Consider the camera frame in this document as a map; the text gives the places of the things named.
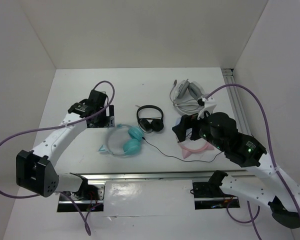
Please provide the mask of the teal cat ear headphones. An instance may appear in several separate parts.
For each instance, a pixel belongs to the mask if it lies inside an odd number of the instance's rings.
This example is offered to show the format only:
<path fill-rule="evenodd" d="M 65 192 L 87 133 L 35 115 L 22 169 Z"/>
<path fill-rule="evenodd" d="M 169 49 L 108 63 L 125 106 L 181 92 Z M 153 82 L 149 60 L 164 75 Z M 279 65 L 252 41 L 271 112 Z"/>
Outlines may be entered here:
<path fill-rule="evenodd" d="M 129 135 L 130 139 L 123 144 L 121 152 L 113 152 L 109 146 L 110 137 L 117 130 L 123 128 L 127 128 L 127 134 Z M 101 154 L 109 154 L 120 158 L 134 156 L 141 151 L 143 139 L 144 139 L 144 132 L 138 126 L 128 125 L 128 124 L 118 124 L 114 128 L 111 128 L 110 130 L 107 131 L 104 137 L 104 143 L 99 147 L 98 152 Z"/>

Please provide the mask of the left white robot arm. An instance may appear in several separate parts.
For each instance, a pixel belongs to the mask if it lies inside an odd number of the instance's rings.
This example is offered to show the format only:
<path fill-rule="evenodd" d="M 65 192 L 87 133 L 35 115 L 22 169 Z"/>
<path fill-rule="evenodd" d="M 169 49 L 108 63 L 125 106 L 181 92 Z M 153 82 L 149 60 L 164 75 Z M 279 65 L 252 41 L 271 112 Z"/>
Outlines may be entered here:
<path fill-rule="evenodd" d="M 80 133 L 109 126 L 108 99 L 105 92 L 91 90 L 88 98 L 68 109 L 60 128 L 32 150 L 21 150 L 16 156 L 17 185 L 45 198 L 58 192 L 71 192 L 78 200 L 87 197 L 89 186 L 85 177 L 75 173 L 58 174 L 55 166 Z"/>

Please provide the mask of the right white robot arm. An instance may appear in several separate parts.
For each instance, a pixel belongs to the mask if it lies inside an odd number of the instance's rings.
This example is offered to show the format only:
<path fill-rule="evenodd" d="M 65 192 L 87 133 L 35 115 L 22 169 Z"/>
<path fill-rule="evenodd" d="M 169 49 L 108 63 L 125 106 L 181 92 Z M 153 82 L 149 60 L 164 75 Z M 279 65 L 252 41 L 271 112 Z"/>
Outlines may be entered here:
<path fill-rule="evenodd" d="M 266 148 L 254 137 L 240 133 L 237 123 L 226 113 L 183 115 L 172 127 L 177 139 L 184 142 L 191 129 L 191 140 L 204 139 L 224 153 L 226 159 L 239 165 L 263 182 L 256 187 L 217 170 L 209 179 L 213 196 L 235 195 L 271 211 L 272 217 L 289 229 L 300 228 L 300 185 L 275 166 Z"/>

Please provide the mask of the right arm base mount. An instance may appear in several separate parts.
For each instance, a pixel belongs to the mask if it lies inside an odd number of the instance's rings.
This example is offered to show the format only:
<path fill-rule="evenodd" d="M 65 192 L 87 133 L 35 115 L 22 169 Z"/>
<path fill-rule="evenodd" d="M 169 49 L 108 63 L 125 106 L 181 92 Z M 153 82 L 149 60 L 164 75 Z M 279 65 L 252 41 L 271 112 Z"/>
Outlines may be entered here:
<path fill-rule="evenodd" d="M 240 208 L 237 196 L 223 193 L 216 185 L 208 180 L 195 180 L 189 191 L 194 198 L 195 210 L 217 210 L 229 208 Z"/>

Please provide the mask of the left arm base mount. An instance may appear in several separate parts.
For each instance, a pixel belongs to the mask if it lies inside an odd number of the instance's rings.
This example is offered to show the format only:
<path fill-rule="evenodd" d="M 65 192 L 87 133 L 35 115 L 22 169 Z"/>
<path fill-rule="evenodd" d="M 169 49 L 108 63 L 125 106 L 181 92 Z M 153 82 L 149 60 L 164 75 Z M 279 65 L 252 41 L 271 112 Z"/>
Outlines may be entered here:
<path fill-rule="evenodd" d="M 89 186 L 82 193 L 66 191 L 65 195 L 61 194 L 56 211 L 58 213 L 77 212 L 76 207 L 72 203 L 73 201 L 83 213 L 88 211 L 103 212 L 106 182 L 89 180 L 88 184 Z"/>

